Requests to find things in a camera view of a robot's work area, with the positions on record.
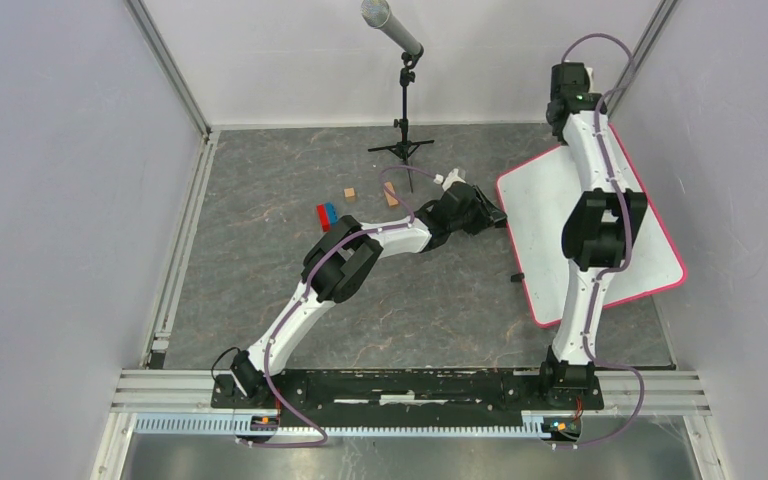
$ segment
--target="red border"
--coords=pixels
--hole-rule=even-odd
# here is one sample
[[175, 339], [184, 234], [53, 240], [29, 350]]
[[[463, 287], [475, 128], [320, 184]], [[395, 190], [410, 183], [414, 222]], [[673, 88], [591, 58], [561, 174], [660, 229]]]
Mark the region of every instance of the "red border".
[[[640, 188], [643, 190], [643, 193], [645, 193], [646, 196], [648, 197], [649, 196], [649, 192], [646, 191], [646, 186], [643, 185], [643, 180], [641, 180], [640, 174], [637, 173], [637, 169], [634, 167], [634, 163], [632, 163], [632, 161], [631, 161], [631, 156], [628, 154], [628, 151], [626, 151], [625, 145], [623, 145], [622, 140], [620, 140], [619, 133], [617, 133], [616, 128], [614, 128], [614, 126], [612, 124], [609, 125], [609, 126], [611, 128], [611, 131], [614, 132], [614, 137], [616, 137], [617, 143], [619, 144], [620, 149], [623, 151], [623, 154], [625, 155], [625, 158], [628, 160], [628, 166], [631, 167], [631, 171], [632, 171], [632, 173], [634, 173], [634, 177], [637, 179], [637, 183], [640, 184]], [[556, 147], [553, 147], [550, 150], [547, 150], [547, 151], [541, 153], [540, 155], [537, 155], [536, 157], [531, 158], [531, 159], [523, 162], [520, 165], [517, 165], [516, 167], [510, 168], [507, 171], [505, 171], [504, 173], [502, 173], [501, 175], [499, 175], [499, 178], [496, 179], [496, 197], [499, 199], [499, 204], [502, 206], [502, 210], [505, 210], [505, 202], [502, 200], [502, 194], [499, 191], [499, 179], [501, 179], [503, 176], [513, 172], [514, 170], [516, 170], [516, 169], [518, 169], [518, 168], [528, 164], [529, 162], [537, 160], [538, 158], [546, 155], [547, 153], [553, 152], [558, 147], [560, 147], [560, 145], [558, 145]], [[667, 237], [667, 243], [670, 244], [670, 248], [672, 248], [673, 253], [676, 256], [676, 259], [678, 260], [678, 264], [681, 266], [681, 278], [677, 282], [675, 282], [673, 284], [665, 285], [663, 287], [656, 288], [654, 290], [649, 290], [647, 292], [641, 292], [638, 295], [634, 295], [632, 297], [628, 297], [628, 298], [625, 298], [625, 299], [622, 299], [622, 300], [617, 300], [614, 303], [610, 303], [608, 305], [605, 305], [605, 308], [614, 307], [614, 306], [617, 306], [617, 305], [622, 305], [623, 303], [628, 303], [628, 302], [630, 302], [632, 300], [637, 300], [638, 298], [643, 298], [643, 297], [646, 297], [646, 296], [649, 296], [649, 295], [654, 295], [656, 293], [660, 293], [660, 292], [663, 292], [665, 290], [669, 290], [671, 288], [678, 287], [679, 285], [684, 283], [684, 281], [687, 279], [687, 266], [684, 264], [684, 260], [681, 258], [681, 255], [678, 253], [678, 249], [675, 246], [675, 242], [673, 242], [673, 239], [670, 236], [670, 232], [667, 231], [667, 228], [664, 225], [664, 220], [661, 218], [661, 214], [658, 213], [658, 209], [655, 208], [655, 204], [652, 202], [651, 198], [649, 198], [649, 208], [652, 210], [652, 213], [655, 215], [655, 218], [658, 220], [658, 223], [661, 225], [661, 228], [664, 230], [664, 234]], [[513, 247], [513, 245], [514, 245], [514, 237], [513, 237], [513, 234], [511, 233], [511, 229], [510, 228], [508, 228], [508, 237], [511, 239], [511, 246]], [[516, 247], [513, 247], [513, 250], [514, 250], [514, 256], [517, 259], [517, 265], [521, 265], [522, 263], [519, 261], [519, 254], [517, 253]], [[525, 292], [526, 300], [528, 300], [528, 308], [531, 310], [531, 318], [534, 319], [534, 324], [535, 325], [537, 325], [540, 328], [549, 328], [549, 327], [557, 325], [557, 324], [559, 324], [561, 322], [561, 319], [558, 319], [558, 320], [555, 320], [554, 322], [549, 322], [549, 323], [545, 323], [545, 324], [538, 323], [537, 322], [537, 317], [534, 315], [534, 306], [531, 303], [531, 296], [528, 294], [528, 287], [526, 287], [525, 282], [522, 282], [522, 289]]]

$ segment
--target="marble-patterned floor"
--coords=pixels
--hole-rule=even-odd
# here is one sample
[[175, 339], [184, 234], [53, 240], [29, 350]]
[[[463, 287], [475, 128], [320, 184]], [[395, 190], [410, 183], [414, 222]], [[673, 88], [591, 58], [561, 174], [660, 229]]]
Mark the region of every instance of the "marble-patterned floor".
[[[411, 128], [435, 139], [411, 158], [418, 167], [466, 171], [496, 201], [500, 173], [556, 144], [539, 124]], [[165, 368], [206, 369], [225, 348], [257, 340], [286, 304], [304, 255], [321, 237], [315, 207], [362, 222], [397, 220], [378, 172], [398, 163], [366, 149], [398, 140], [388, 127], [224, 131], [213, 162]], [[414, 208], [440, 187], [393, 172], [396, 191]], [[343, 189], [358, 199], [346, 203]], [[379, 261], [361, 290], [329, 311], [302, 340], [288, 367], [536, 366], [556, 328], [532, 321], [503, 229], [452, 235], [421, 255]], [[597, 349], [606, 360], [667, 365], [667, 342], [651, 299], [608, 309]]]

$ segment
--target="red block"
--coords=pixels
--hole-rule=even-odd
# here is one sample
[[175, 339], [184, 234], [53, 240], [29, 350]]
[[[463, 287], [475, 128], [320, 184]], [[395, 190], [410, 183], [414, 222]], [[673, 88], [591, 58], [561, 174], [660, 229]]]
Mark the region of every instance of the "red block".
[[331, 224], [328, 222], [328, 213], [325, 212], [325, 205], [317, 205], [316, 213], [319, 215], [319, 224], [322, 226], [322, 231], [327, 232], [331, 230]]

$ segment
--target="blue block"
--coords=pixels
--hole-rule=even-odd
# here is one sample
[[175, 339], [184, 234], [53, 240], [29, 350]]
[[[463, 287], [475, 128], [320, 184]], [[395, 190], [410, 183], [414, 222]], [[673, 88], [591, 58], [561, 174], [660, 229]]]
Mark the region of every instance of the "blue block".
[[325, 214], [328, 215], [328, 223], [334, 225], [337, 223], [337, 209], [331, 202], [325, 203]]

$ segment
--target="gray floor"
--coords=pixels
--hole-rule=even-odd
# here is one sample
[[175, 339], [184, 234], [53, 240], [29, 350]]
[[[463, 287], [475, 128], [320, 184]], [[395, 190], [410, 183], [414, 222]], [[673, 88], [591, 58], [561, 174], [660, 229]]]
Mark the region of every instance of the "gray floor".
[[[584, 439], [623, 419], [587, 418]], [[335, 438], [325, 447], [257, 450], [232, 438], [136, 435], [122, 478], [697, 480], [681, 418], [638, 419], [617, 438], [577, 452], [539, 440]]]
[[[466, 180], [496, 199], [496, 178], [555, 145], [544, 125], [411, 128], [433, 138], [413, 163], [433, 172], [466, 170]], [[363, 222], [396, 220], [378, 172], [398, 162], [366, 148], [398, 139], [387, 127], [226, 131], [219, 137], [165, 368], [209, 368], [229, 346], [260, 337], [299, 280], [304, 255], [322, 235], [315, 206]], [[390, 180], [413, 207], [440, 188], [415, 177]], [[343, 189], [354, 187], [348, 204]], [[463, 233], [422, 255], [382, 260], [351, 300], [327, 313], [301, 342], [289, 367], [535, 366], [555, 328], [532, 321], [505, 230]], [[606, 310], [600, 356], [635, 365], [670, 363], [651, 299]]]

